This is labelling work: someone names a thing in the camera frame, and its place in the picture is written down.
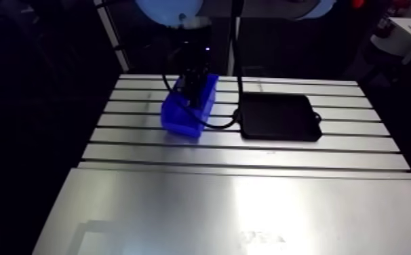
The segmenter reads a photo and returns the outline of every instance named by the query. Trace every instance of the silver metal surface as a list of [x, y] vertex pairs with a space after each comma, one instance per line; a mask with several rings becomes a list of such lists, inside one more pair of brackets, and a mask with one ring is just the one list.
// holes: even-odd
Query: silver metal surface
[[131, 172], [161, 172], [171, 174], [213, 174], [224, 176], [278, 176], [308, 178], [347, 178], [347, 179], [382, 179], [411, 180], [411, 173], [405, 172], [371, 172], [371, 171], [337, 171], [307, 169], [264, 169], [264, 168], [205, 168], [191, 166], [149, 165], [109, 162], [81, 162], [78, 168], [101, 170], [125, 170]]
[[398, 152], [392, 138], [322, 136], [317, 142], [289, 142], [245, 140], [240, 133], [204, 132], [199, 139], [167, 133], [165, 130], [128, 130], [120, 128], [96, 128], [92, 142], [122, 142], [151, 145], [182, 145], [188, 147], [247, 148], [247, 149], [298, 149], [331, 151], [380, 151]]
[[[236, 108], [236, 104], [215, 104], [210, 115], [230, 117]], [[313, 110], [325, 120], [380, 121], [380, 117], [372, 109], [319, 108], [314, 106]], [[105, 113], [160, 114], [161, 103], [110, 101], [104, 111]]]
[[387, 171], [408, 171], [410, 169], [402, 155], [387, 153], [89, 144], [85, 149], [83, 158], [129, 161], [132, 163], [229, 165], [254, 168], [329, 168]]
[[[178, 75], [166, 75], [170, 81], [175, 81]], [[120, 75], [120, 79], [152, 79], [161, 81], [161, 75]], [[220, 76], [220, 81], [237, 81], [236, 77]], [[318, 84], [318, 85], [338, 85], [338, 86], [358, 86], [355, 81], [333, 81], [315, 79], [286, 79], [286, 78], [263, 78], [263, 77], [242, 77], [242, 81], [253, 81], [261, 83], [289, 83], [289, 84]]]
[[[117, 85], [115, 87], [117, 89], [131, 90], [166, 90], [164, 83], [156, 80], [120, 79], [118, 80]], [[364, 96], [364, 93], [360, 90], [360, 88], [355, 86], [244, 82], [243, 89], [248, 92], [275, 92], [332, 96]], [[236, 92], [237, 83], [230, 81], [219, 81], [216, 84], [216, 90], [218, 92]]]
[[[210, 117], [208, 122], [213, 125], [224, 125], [229, 121], [228, 117]], [[149, 128], [161, 129], [159, 115], [131, 115], [131, 114], [110, 114], [101, 115], [98, 122], [100, 127], [120, 127], [120, 128]], [[365, 136], [389, 136], [383, 123], [353, 122], [353, 121], [321, 121], [319, 123], [323, 134], [339, 135], [365, 135]], [[238, 124], [232, 125], [226, 130], [211, 130], [205, 128], [207, 132], [238, 132]]]
[[35, 255], [411, 255], [411, 180], [72, 170]]
[[[122, 75], [83, 154], [87, 163], [187, 165], [196, 168], [272, 168], [407, 172], [408, 164], [364, 93], [350, 81], [245, 77], [250, 91], [308, 94], [323, 121], [317, 142], [243, 140], [239, 125], [207, 129], [192, 140], [161, 129], [165, 98], [159, 76]], [[175, 76], [169, 76], [171, 82]], [[208, 120], [227, 123], [237, 108], [234, 77], [221, 77]]]
[[[158, 90], [115, 90], [111, 94], [111, 100], [162, 102], [167, 94], [166, 91]], [[368, 99], [364, 97], [307, 95], [307, 98], [309, 98], [309, 101], [313, 106], [372, 108]], [[237, 92], [219, 92], [216, 94], [216, 103], [237, 104], [237, 101]]]

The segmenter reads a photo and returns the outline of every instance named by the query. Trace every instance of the blue box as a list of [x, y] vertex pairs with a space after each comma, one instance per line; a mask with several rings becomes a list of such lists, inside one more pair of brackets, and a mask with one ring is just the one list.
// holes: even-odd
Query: blue box
[[[201, 106], [199, 109], [188, 108], [198, 119], [207, 122], [210, 111], [215, 102], [216, 83], [218, 75], [208, 75], [207, 82], [201, 91]], [[173, 87], [176, 91], [178, 80]], [[192, 118], [178, 105], [178, 102], [186, 106], [187, 100], [180, 93], [169, 93], [161, 105], [161, 125], [167, 131], [198, 138], [201, 136], [204, 125]]]

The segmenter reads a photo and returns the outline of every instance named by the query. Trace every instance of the metal plate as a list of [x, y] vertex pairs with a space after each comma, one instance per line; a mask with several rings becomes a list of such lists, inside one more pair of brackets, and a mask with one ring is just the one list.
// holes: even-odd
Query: metal plate
[[[145, 101], [162, 102], [168, 93], [156, 90], [115, 90], [111, 94], [111, 100], [123, 101]], [[308, 95], [313, 106], [330, 106], [343, 108], [365, 108], [371, 109], [372, 105], [364, 97], [343, 97], [343, 96], [312, 96]], [[219, 92], [216, 94], [216, 103], [237, 104], [238, 94], [235, 92]]]
[[[224, 125], [229, 122], [228, 117], [210, 117], [208, 122], [213, 125]], [[98, 122], [100, 127], [120, 127], [120, 128], [149, 128], [161, 129], [159, 115], [129, 115], [110, 114], [101, 115]], [[353, 136], [389, 136], [383, 123], [352, 122], [352, 121], [321, 121], [319, 124], [323, 134], [353, 135]], [[208, 132], [238, 132], [238, 124], [232, 125], [225, 130], [211, 130]]]
[[278, 176], [309, 178], [352, 178], [381, 180], [411, 180], [411, 173], [404, 172], [371, 172], [371, 171], [337, 171], [306, 169], [264, 169], [264, 168], [204, 168], [172, 165], [147, 165], [130, 163], [109, 163], [83, 161], [78, 168], [125, 170], [131, 172], [163, 172], [177, 174], [213, 174], [225, 176]]
[[130, 143], [150, 145], [178, 145], [188, 147], [216, 147], [236, 149], [296, 149], [304, 151], [376, 151], [398, 152], [392, 138], [322, 136], [317, 142], [245, 140], [240, 133], [204, 132], [199, 139], [171, 134], [165, 130], [128, 130], [96, 128], [92, 142]]
[[402, 155], [89, 144], [84, 159], [176, 165], [407, 171]]
[[33, 254], [406, 255], [411, 180], [72, 170]]

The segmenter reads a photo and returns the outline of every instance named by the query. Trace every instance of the red object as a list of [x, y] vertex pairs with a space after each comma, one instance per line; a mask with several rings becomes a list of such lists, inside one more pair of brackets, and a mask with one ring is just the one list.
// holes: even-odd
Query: red object
[[365, 2], [366, 2], [365, 0], [353, 0], [353, 8], [354, 9], [361, 8]]
[[411, 0], [392, 0], [386, 14], [380, 19], [374, 34], [380, 38], [387, 38], [394, 29], [390, 17], [403, 17], [411, 6]]

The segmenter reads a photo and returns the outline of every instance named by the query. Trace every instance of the aluminum slotted table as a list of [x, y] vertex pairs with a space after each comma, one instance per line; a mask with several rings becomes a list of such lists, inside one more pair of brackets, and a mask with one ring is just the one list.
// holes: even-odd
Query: aluminum slotted table
[[[169, 77], [173, 83], [175, 76]], [[121, 75], [34, 254], [411, 254], [411, 173], [352, 81], [244, 78], [305, 94], [317, 142], [199, 140], [161, 129], [158, 75]], [[236, 108], [221, 77], [210, 122]]]

